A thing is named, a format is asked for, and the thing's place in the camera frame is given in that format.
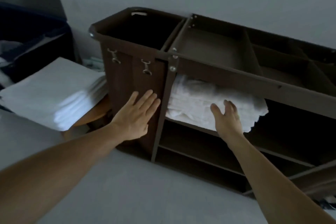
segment floor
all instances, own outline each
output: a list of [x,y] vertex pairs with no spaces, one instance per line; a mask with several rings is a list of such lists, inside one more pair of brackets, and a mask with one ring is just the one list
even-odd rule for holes
[[[0,110],[0,169],[61,142],[56,131]],[[256,201],[114,150],[44,223],[266,223]]]

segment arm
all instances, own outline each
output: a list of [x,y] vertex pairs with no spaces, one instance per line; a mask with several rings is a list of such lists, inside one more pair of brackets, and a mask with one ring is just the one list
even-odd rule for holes
[[1,223],[36,222],[118,144],[145,135],[160,100],[149,90],[135,104],[137,95],[133,92],[109,125],[1,171]]
[[215,104],[211,106],[216,130],[238,159],[268,223],[336,223],[250,144],[237,108],[230,101],[224,104],[224,115]]

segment forearm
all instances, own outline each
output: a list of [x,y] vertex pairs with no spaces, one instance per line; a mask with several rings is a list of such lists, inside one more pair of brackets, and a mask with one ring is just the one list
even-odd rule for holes
[[242,135],[228,146],[237,157],[267,221],[335,223]]
[[24,159],[0,172],[2,223],[33,223],[122,141],[106,126]]

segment round wooden stool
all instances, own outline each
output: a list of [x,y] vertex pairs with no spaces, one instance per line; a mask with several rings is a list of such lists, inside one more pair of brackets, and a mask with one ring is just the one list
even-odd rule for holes
[[[71,126],[78,127],[81,125],[89,124],[90,122],[93,122],[95,120],[98,120],[100,118],[106,117],[107,112],[111,110],[111,103],[109,96],[106,95],[98,104],[96,104],[90,111],[88,111],[82,118],[77,120],[75,124]],[[65,140],[69,140],[70,135],[70,129],[66,131],[62,131],[61,135],[64,137]]]

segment stack of folded linen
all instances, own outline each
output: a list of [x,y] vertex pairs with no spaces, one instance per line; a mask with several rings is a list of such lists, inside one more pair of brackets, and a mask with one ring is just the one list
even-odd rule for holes
[[215,103],[224,113],[224,99],[236,105],[243,132],[250,132],[259,116],[268,113],[263,98],[195,80],[186,75],[177,75],[171,90],[166,117],[215,131],[215,119],[210,105]]
[[1,104],[19,116],[66,131],[107,94],[105,73],[58,58],[0,91]]

